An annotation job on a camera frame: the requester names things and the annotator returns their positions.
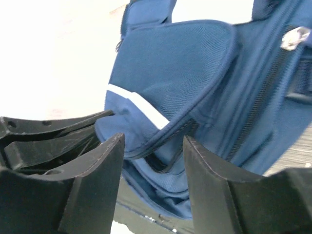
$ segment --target blue fabric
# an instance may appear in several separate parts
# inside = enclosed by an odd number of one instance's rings
[[[192,219],[183,154],[166,173],[148,159],[169,165],[192,129],[186,122],[198,125],[195,138],[205,148],[227,158],[268,74],[274,74],[252,128],[229,159],[251,172],[266,172],[312,122],[306,98],[312,93],[312,36],[276,64],[286,28],[312,28],[312,0],[255,0],[253,22],[241,25],[171,24],[171,3],[129,4],[122,26],[127,32],[110,78],[110,84],[140,94],[169,124],[157,129],[131,101],[108,91],[105,109],[116,115],[98,120],[96,133],[101,141],[125,133],[122,174],[140,199],[164,216]]]

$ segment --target white zipper pull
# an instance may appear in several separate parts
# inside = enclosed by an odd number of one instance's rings
[[[307,40],[310,33],[311,29],[306,27],[290,30],[283,36],[281,48],[288,51],[295,50],[301,42]]]

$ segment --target blue bag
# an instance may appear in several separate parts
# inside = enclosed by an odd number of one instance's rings
[[[127,5],[105,101],[115,115],[96,133],[125,133],[129,186],[162,215],[192,219],[184,135],[262,174],[311,123],[312,0],[254,0],[235,25],[172,23],[175,5]]]

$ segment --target white stripe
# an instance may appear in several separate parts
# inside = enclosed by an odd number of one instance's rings
[[[123,98],[129,99],[159,130],[163,129],[169,123],[169,120],[166,119],[165,116],[163,116],[158,110],[154,108],[154,106],[152,106],[139,94],[129,92],[128,90],[113,84],[108,84],[107,90],[118,94]]]
[[[177,0],[172,23],[219,20],[230,24],[252,21],[254,0]]]

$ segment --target black zipper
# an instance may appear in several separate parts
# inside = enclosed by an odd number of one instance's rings
[[[285,33],[295,29],[296,27],[289,26]],[[231,161],[234,155],[237,153],[243,142],[246,140],[251,130],[253,129],[254,124],[257,122],[259,114],[263,108],[265,101],[267,100],[270,91],[272,90],[276,80],[279,78],[280,71],[283,69],[283,64],[287,61],[289,56],[291,55],[291,51],[284,50],[282,48],[279,49],[277,59],[273,63],[270,71],[263,82],[263,86],[259,91],[254,103],[251,112],[248,115],[247,121],[243,126],[234,146],[232,147],[230,153],[227,155],[226,160]]]
[[[183,124],[181,126],[181,128],[179,128],[178,131],[176,131],[174,134],[172,134],[169,138],[167,138],[161,145],[153,148],[151,151],[149,151],[148,153],[146,153],[146,156],[144,157],[146,163],[150,166],[150,168],[159,174],[165,174],[168,173],[172,167],[174,166],[175,162],[177,160],[180,159],[182,152],[183,152],[183,145],[181,142],[181,146],[179,147],[179,149],[176,151],[176,153],[173,155],[173,157],[171,158],[170,162],[168,163],[168,165],[165,165],[164,163],[162,163],[161,160],[159,160],[156,155],[154,154],[154,152],[159,149],[161,146],[163,146],[164,144],[166,144],[167,142],[169,142],[172,138],[174,138],[176,135],[178,135],[181,131],[183,131],[185,128],[192,126],[191,129],[185,134],[188,136],[194,136],[195,132],[198,128],[198,124],[193,120],[189,120],[187,121],[185,124]]]

